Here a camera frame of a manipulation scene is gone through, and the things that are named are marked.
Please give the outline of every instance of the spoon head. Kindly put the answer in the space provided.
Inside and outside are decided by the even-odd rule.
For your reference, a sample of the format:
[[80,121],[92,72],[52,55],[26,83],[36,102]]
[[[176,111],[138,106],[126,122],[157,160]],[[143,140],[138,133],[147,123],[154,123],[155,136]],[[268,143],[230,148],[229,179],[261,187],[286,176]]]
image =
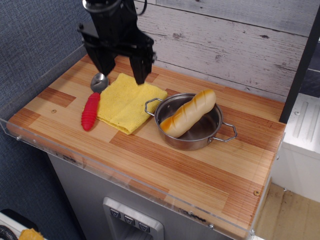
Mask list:
[[103,75],[101,72],[98,72],[92,78],[90,87],[94,93],[101,93],[109,85],[109,79],[107,76]]

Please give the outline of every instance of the red ribbed object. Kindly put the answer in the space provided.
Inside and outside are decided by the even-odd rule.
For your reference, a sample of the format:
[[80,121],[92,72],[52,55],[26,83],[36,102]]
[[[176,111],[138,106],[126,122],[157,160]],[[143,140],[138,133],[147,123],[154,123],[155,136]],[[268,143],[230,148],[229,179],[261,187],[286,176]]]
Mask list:
[[99,101],[100,93],[94,92],[85,104],[81,117],[81,125],[85,131],[89,131],[95,124]]

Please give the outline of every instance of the control panel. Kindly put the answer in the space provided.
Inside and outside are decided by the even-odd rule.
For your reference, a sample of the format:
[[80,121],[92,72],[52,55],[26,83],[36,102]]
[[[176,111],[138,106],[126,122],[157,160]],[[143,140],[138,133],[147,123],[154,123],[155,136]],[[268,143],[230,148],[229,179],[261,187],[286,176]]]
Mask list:
[[159,221],[109,197],[103,199],[103,209],[113,240],[142,239],[143,235],[146,240],[164,240]]

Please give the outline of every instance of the wooden floor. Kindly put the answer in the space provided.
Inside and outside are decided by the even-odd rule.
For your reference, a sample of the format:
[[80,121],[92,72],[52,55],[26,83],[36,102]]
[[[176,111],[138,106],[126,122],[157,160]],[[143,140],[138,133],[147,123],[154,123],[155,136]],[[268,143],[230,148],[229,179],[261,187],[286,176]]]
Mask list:
[[255,233],[264,240],[318,240],[320,203],[271,184]]

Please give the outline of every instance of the button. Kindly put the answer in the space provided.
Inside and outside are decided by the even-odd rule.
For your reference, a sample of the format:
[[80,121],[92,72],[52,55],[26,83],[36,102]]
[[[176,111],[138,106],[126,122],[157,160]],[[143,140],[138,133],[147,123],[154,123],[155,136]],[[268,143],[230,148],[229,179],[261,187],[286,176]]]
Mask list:
[[111,213],[112,216],[114,216],[117,219],[121,218],[120,212],[118,212],[118,211],[116,211],[116,210],[114,210],[112,208],[110,208],[110,213]]
[[133,226],[136,224],[135,220],[133,218],[129,217],[129,216],[124,215],[124,220],[125,220],[125,222],[127,224],[130,224],[130,225],[133,225]]
[[139,228],[146,233],[150,233],[150,227],[141,222],[139,222]]

